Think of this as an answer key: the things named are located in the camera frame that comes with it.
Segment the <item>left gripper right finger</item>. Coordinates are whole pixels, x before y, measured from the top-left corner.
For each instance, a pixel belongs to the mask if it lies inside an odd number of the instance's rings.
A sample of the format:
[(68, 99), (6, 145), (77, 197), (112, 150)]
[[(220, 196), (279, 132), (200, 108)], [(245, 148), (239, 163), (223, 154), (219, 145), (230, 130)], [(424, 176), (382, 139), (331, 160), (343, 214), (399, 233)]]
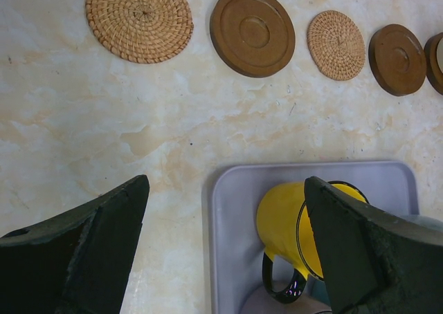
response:
[(442, 312), (442, 231), (315, 176), (305, 201), (333, 313)]

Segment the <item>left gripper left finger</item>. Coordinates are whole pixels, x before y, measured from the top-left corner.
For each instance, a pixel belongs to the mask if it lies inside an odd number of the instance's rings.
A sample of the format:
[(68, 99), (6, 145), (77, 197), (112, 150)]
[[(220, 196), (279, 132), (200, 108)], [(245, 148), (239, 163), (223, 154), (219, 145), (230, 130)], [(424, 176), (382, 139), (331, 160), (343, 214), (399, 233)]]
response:
[(1, 237), (2, 313), (119, 313), (150, 192), (145, 175)]

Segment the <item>yellow translucent mug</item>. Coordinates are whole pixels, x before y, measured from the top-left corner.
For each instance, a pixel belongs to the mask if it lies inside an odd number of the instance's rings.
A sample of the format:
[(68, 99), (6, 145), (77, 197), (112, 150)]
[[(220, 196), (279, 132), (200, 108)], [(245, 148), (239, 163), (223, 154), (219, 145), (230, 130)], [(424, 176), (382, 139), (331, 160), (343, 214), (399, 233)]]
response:
[[(291, 304), (302, 295), (310, 276), (323, 280), (303, 182), (272, 187), (258, 206), (256, 228), (264, 244), (262, 281), (274, 300)], [(273, 286), (273, 263), (277, 256), (293, 268), (289, 285), (282, 290)]]

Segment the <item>dark brown coaster top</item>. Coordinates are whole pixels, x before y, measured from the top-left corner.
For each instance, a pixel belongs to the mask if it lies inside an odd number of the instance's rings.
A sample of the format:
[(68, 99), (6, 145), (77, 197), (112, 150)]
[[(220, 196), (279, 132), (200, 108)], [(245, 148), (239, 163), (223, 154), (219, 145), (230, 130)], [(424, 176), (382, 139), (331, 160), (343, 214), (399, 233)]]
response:
[(402, 25), (389, 24), (373, 34), (368, 59), (379, 86), (393, 96), (413, 94), (424, 83), (424, 49), (416, 36)]

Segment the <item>dark brown coaster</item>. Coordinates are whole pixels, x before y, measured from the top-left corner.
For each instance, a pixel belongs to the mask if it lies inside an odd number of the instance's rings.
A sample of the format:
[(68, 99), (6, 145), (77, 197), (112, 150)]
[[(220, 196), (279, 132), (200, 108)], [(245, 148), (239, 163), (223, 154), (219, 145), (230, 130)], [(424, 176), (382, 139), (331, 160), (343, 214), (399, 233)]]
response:
[(442, 41), (442, 33), (438, 33), (428, 39), (424, 52), (426, 56), (426, 76), (431, 86), (442, 95), (442, 69), (437, 60), (437, 47)]
[(416, 36), (402, 25), (389, 24), (373, 34), (368, 59), (379, 86), (393, 96), (413, 94), (424, 83), (424, 49)]
[(217, 54), (247, 77), (274, 75), (295, 51), (292, 21), (277, 0), (218, 0), (209, 29)]

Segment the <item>light cork coaster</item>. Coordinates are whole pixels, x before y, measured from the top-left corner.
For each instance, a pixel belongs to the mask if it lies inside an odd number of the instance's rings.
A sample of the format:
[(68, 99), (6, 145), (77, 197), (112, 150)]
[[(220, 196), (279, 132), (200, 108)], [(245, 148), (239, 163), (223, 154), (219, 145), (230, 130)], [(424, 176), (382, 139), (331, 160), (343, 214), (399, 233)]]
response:
[(365, 64), (363, 35), (342, 12), (326, 10), (317, 14), (309, 23), (307, 44), (318, 70), (330, 79), (351, 80)]
[(178, 55), (194, 24), (187, 0), (85, 0), (88, 25), (111, 53), (138, 64)]

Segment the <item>grey green mug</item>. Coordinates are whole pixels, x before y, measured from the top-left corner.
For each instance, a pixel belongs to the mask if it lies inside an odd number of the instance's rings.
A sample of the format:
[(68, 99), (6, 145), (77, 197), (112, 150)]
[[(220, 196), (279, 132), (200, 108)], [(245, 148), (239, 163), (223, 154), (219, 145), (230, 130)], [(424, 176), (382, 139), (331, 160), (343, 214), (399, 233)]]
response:
[(443, 222), (431, 217), (422, 216), (422, 215), (403, 215), (400, 216), (400, 218), (405, 221), (423, 226), (431, 230), (443, 232)]

